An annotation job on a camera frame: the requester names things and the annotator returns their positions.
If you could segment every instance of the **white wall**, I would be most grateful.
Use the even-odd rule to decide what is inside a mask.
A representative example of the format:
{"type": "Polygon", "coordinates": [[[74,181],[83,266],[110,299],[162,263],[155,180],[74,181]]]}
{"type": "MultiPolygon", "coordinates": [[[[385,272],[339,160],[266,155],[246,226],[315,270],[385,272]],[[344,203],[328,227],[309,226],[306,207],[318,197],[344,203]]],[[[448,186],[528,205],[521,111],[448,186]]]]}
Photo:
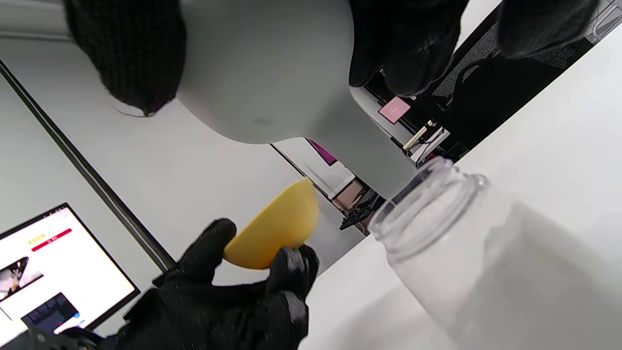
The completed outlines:
{"type": "MultiPolygon", "coordinates": [[[[120,115],[73,44],[0,40],[0,59],[174,258],[214,218],[230,217],[242,229],[300,179],[270,146],[226,139],[177,100],[153,118],[120,115]]],[[[324,269],[363,236],[339,231],[341,214],[320,203],[309,244],[324,269]]],[[[264,276],[224,268],[222,283],[264,276]]]]}
{"type": "MultiPolygon", "coordinates": [[[[156,265],[1,76],[0,169],[0,232],[68,202],[138,288],[151,285],[156,265]]],[[[98,331],[116,330],[124,311],[98,331]]]]}
{"type": "Polygon", "coordinates": [[[42,34],[66,37],[61,0],[0,0],[0,34],[42,34]]]}

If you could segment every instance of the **monitor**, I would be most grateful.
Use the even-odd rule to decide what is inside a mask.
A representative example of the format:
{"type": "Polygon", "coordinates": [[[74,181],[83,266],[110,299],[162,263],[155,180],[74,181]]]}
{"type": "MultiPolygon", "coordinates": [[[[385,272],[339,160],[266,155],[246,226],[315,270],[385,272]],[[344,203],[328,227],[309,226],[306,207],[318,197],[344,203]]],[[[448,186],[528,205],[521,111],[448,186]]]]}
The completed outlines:
{"type": "Polygon", "coordinates": [[[138,294],[66,203],[0,234],[0,346],[28,327],[93,329],[138,294]]]}

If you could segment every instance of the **glass jar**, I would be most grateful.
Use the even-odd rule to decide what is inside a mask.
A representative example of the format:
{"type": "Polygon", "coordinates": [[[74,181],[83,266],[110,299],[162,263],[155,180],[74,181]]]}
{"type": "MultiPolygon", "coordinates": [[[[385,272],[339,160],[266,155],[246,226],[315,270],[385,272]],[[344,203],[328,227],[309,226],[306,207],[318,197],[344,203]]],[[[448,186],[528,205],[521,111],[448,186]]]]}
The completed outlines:
{"type": "Polygon", "coordinates": [[[393,270],[460,349],[618,349],[622,278],[482,175],[435,158],[372,218],[393,270]]]}

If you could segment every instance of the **magenta object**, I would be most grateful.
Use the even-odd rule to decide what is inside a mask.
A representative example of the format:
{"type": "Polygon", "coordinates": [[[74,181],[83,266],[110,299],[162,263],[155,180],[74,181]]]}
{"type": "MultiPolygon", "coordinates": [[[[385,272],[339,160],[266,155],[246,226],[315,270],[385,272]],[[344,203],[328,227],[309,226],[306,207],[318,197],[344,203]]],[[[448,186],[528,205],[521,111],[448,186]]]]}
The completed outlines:
{"type": "Polygon", "coordinates": [[[322,159],[324,159],[324,161],[326,163],[328,163],[329,166],[331,166],[331,165],[333,165],[333,164],[335,164],[337,162],[337,158],[333,157],[332,154],[330,154],[327,150],[323,149],[319,144],[311,141],[310,139],[307,139],[307,141],[309,141],[311,146],[313,146],[313,148],[315,148],[317,153],[320,154],[322,159]]]}

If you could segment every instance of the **black cable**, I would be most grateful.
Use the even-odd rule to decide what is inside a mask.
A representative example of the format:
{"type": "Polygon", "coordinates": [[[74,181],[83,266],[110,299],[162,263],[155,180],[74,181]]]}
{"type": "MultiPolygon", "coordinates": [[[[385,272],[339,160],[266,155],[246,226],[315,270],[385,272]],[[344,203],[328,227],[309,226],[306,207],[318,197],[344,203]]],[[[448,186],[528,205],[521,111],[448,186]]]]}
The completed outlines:
{"type": "Polygon", "coordinates": [[[421,144],[422,146],[423,146],[423,145],[426,145],[426,146],[425,146],[425,148],[424,148],[424,151],[423,151],[423,152],[421,152],[421,154],[420,154],[420,155],[419,155],[419,157],[417,158],[417,161],[415,162],[415,167],[419,168],[419,167],[421,167],[421,166],[423,165],[423,160],[421,159],[421,157],[425,154],[425,152],[427,151],[428,147],[430,147],[430,145],[431,145],[432,143],[434,143],[434,141],[436,141],[436,140],[440,137],[440,135],[442,135],[442,134],[444,134],[444,133],[445,133],[445,128],[441,126],[441,128],[440,128],[440,132],[439,132],[439,133],[438,133],[438,134],[434,137],[434,139],[432,139],[432,140],[430,140],[430,141],[428,141],[428,142],[425,142],[425,143],[422,143],[422,144],[421,144]]]}

